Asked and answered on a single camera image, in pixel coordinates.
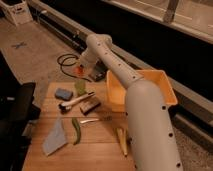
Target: black chair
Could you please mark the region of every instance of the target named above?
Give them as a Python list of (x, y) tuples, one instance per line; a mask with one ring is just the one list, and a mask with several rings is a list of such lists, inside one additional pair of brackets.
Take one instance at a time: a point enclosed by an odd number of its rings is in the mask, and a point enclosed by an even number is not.
[(28, 121), (38, 119), (40, 114), (40, 109), (32, 104), (35, 86), (34, 82), (20, 84), (0, 52), (0, 170), (2, 171), (19, 171), (22, 168), (26, 149), (30, 143), (29, 139), (24, 141), (22, 133)]

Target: gray cloth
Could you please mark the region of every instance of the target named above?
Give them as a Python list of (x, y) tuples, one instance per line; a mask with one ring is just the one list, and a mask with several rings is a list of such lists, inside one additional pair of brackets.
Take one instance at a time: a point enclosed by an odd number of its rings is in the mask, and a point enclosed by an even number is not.
[(48, 156), (55, 152), (58, 148), (62, 147), (67, 143), (67, 138), (62, 125), (61, 118), (55, 121), (54, 127), (44, 140), (42, 148), (44, 153)]

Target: green vegetable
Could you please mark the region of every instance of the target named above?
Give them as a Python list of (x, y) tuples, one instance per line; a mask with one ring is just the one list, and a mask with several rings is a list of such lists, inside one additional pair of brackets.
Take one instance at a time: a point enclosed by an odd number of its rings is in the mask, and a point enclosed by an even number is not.
[(75, 142), (73, 143), (73, 145), (76, 145), (81, 141), (81, 127), (79, 125), (77, 118), (72, 118), (72, 125), (74, 126), (77, 133), (77, 138)]

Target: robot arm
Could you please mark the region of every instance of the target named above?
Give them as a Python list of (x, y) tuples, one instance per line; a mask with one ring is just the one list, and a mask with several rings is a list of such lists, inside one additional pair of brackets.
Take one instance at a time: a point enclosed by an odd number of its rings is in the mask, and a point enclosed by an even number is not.
[(91, 34), (80, 65), (93, 66), (100, 58), (126, 91), (125, 109), (135, 167), (143, 171), (182, 171), (174, 132), (163, 95), (111, 50), (108, 35)]

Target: black cable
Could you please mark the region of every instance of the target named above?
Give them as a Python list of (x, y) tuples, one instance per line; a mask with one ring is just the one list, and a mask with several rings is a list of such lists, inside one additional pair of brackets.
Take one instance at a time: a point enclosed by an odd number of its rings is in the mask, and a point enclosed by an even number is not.
[(75, 59), (75, 60), (78, 60), (78, 56), (75, 55), (75, 54), (71, 54), (71, 53), (68, 53), (68, 54), (64, 54), (64, 55), (61, 55), (57, 58), (57, 63), (60, 65), (60, 70), (63, 74), (69, 76), (69, 77), (72, 77), (72, 78), (80, 78), (80, 79), (83, 79), (83, 80), (86, 80), (88, 82), (92, 82), (91, 80), (87, 79), (87, 78), (81, 78), (81, 77), (77, 77), (75, 75), (71, 75), (69, 73), (67, 73), (66, 71), (64, 71), (63, 67), (67, 67), (67, 66), (73, 66), (76, 64), (76, 62), (73, 62), (73, 63), (70, 63), (70, 64), (65, 64), (65, 62), (69, 59)]

